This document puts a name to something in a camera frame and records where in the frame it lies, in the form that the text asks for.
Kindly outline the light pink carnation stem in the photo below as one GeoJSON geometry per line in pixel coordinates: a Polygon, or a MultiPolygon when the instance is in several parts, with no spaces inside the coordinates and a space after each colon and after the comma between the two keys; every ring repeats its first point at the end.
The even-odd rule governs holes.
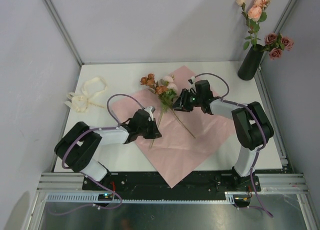
{"type": "Polygon", "coordinates": [[[157,127],[160,127],[161,120],[168,110],[172,109],[173,101],[178,96],[178,87],[174,83],[175,77],[173,75],[167,75],[156,81],[155,75],[150,73],[146,77],[146,85],[149,91],[155,94],[160,101],[161,111],[158,120],[157,127]]]}

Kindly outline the pink wrapping paper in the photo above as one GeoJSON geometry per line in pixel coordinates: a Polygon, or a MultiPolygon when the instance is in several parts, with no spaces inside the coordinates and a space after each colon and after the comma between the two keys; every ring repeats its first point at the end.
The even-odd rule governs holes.
{"type": "MultiPolygon", "coordinates": [[[[161,78],[169,73],[175,76],[178,89],[188,88],[188,80],[203,70],[191,65],[178,69],[122,68],[108,79],[110,90],[116,95],[111,109],[121,120],[131,117],[139,105],[154,106],[158,124],[161,104],[157,96],[140,85],[148,73],[161,78]]],[[[193,170],[229,170],[235,164],[239,144],[230,119],[202,113],[195,108],[190,113],[174,112],[195,135],[193,138],[170,112],[165,113],[160,127],[161,138],[137,138],[133,143],[117,145],[109,152],[108,166],[113,171],[158,171],[165,180],[176,183],[193,170]]]]}

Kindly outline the rust orange rose stem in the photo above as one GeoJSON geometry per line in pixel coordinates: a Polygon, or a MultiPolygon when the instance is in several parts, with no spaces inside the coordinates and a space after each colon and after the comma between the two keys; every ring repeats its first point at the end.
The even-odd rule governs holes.
{"type": "Polygon", "coordinates": [[[174,115],[175,119],[183,126],[185,130],[193,137],[195,135],[186,127],[186,125],[180,120],[180,118],[173,111],[174,100],[178,99],[178,87],[175,84],[174,75],[166,75],[160,80],[155,79],[153,73],[148,74],[140,79],[140,85],[147,86],[148,91],[155,94],[160,101],[161,112],[159,122],[165,113],[170,112],[174,115]]]}

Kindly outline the cream printed ribbon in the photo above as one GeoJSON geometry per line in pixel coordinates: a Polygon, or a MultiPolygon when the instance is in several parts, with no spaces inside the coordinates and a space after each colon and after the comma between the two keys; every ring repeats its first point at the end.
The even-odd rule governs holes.
{"type": "Polygon", "coordinates": [[[75,92],[69,92],[66,97],[67,101],[64,102],[64,105],[67,106],[70,110],[73,110],[76,113],[86,113],[88,112],[91,106],[98,107],[101,109],[106,109],[105,106],[102,106],[98,103],[93,102],[98,96],[105,94],[108,89],[106,80],[103,77],[97,76],[93,79],[87,80],[83,83],[81,87],[81,94],[78,95],[75,92]],[[89,87],[102,84],[102,89],[95,91],[93,93],[89,92],[89,87]]]}

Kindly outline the mauve rose stem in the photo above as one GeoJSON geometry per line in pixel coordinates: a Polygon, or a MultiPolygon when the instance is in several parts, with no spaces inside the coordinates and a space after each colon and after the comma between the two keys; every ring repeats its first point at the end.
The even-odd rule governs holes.
{"type": "Polygon", "coordinates": [[[268,52],[270,60],[281,58],[283,52],[291,51],[294,46],[294,41],[287,37],[282,36],[281,33],[270,33],[264,38],[264,46],[262,52],[268,52]]]}

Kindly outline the peach rose stem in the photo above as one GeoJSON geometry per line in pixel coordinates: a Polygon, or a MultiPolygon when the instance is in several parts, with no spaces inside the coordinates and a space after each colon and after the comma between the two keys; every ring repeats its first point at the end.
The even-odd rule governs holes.
{"type": "Polygon", "coordinates": [[[245,18],[245,24],[248,27],[249,36],[245,38],[246,42],[243,49],[247,50],[251,44],[256,48],[260,23],[267,19],[266,9],[271,0],[254,0],[253,5],[246,11],[246,0],[236,0],[236,4],[241,8],[241,14],[245,18]]]}

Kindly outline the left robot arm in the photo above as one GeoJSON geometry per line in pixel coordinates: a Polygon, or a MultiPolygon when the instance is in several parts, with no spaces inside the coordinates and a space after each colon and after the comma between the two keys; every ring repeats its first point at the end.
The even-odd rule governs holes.
{"type": "Polygon", "coordinates": [[[139,109],[133,117],[116,127],[90,128],[84,122],[76,123],[54,148],[62,160],[63,167],[75,173],[82,173],[93,179],[100,190],[110,186],[109,171],[93,159],[100,145],[129,144],[138,137],[147,140],[162,137],[154,117],[155,108],[139,109]]]}

